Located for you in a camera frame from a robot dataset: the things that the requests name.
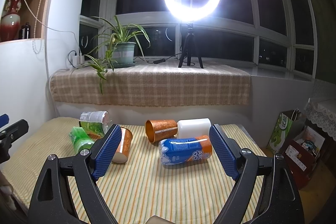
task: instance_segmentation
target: dark bottle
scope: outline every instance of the dark bottle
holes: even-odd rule
[[[19,30],[19,39],[23,39],[24,25],[21,26],[21,30]]]
[[[23,31],[23,39],[30,39],[30,33],[31,33],[31,27],[29,25],[29,22],[26,22],[25,29]]]

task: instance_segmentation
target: red and white vase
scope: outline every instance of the red and white vase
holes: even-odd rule
[[[18,15],[21,9],[22,0],[7,0],[5,5],[5,15],[0,22],[0,38],[1,41],[14,40],[17,32],[20,29],[20,16]]]

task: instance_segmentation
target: window frame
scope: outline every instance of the window frame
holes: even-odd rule
[[[253,22],[254,24],[248,24],[245,22],[239,22],[232,19],[220,18],[220,17],[206,17],[194,23],[194,27],[197,28],[206,28],[213,30],[220,30],[225,32],[232,32],[236,34],[248,35],[254,37],[254,49],[253,49],[253,62],[248,62],[251,65],[259,65],[259,40],[264,39],[270,41],[272,43],[287,47],[287,60],[286,60],[286,68],[260,64],[259,66],[273,68],[275,70],[285,70],[291,71],[300,76],[304,76],[306,78],[315,78],[316,73],[316,63],[317,63],[317,32],[316,32],[316,23],[314,17],[314,11],[312,9],[311,0],[308,0],[312,25],[313,25],[313,34],[314,34],[314,45],[298,45],[295,41],[295,22],[294,22],[294,14],[292,9],[291,0],[282,0],[283,8],[285,12],[285,20],[286,20],[286,32],[287,35],[282,35],[273,30],[264,28],[260,26],[259,20],[259,7],[258,0],[251,0],[252,4],[252,12],[253,12]],[[108,20],[113,20],[113,16],[116,13],[116,4],[117,0],[100,0],[100,10],[99,16],[104,17]],[[144,27],[175,27],[175,54],[180,53],[180,45],[181,45],[181,35],[180,30],[182,26],[186,26],[186,24],[181,24],[181,22],[172,16],[170,12],[140,12],[140,13],[129,13],[129,14],[121,14],[118,15],[118,19],[122,25],[127,25],[128,23],[136,23],[140,24]],[[87,18],[80,16],[81,24],[93,24],[91,19],[89,21]],[[105,22],[97,22],[102,25],[96,27],[99,28],[98,33],[102,32],[106,24]],[[313,74],[308,75],[303,72],[296,71],[294,69],[295,65],[295,49],[303,48],[307,50],[314,50],[314,66],[313,66]],[[103,56],[105,49],[102,47],[98,53],[98,56]],[[146,58],[162,58],[161,56],[148,56]],[[232,60],[222,59],[224,62],[231,63]],[[247,65],[246,61],[236,61],[234,64],[242,64]]]

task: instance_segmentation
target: white lace cloth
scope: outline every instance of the white lace cloth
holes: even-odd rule
[[[308,120],[322,128],[336,141],[336,100],[310,102],[305,113]]]

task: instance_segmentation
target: wooden floor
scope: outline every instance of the wooden floor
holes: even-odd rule
[[[273,157],[269,150],[262,150],[268,157]],[[308,185],[300,190],[305,224],[309,224],[320,212],[335,186],[336,178],[320,161]]]

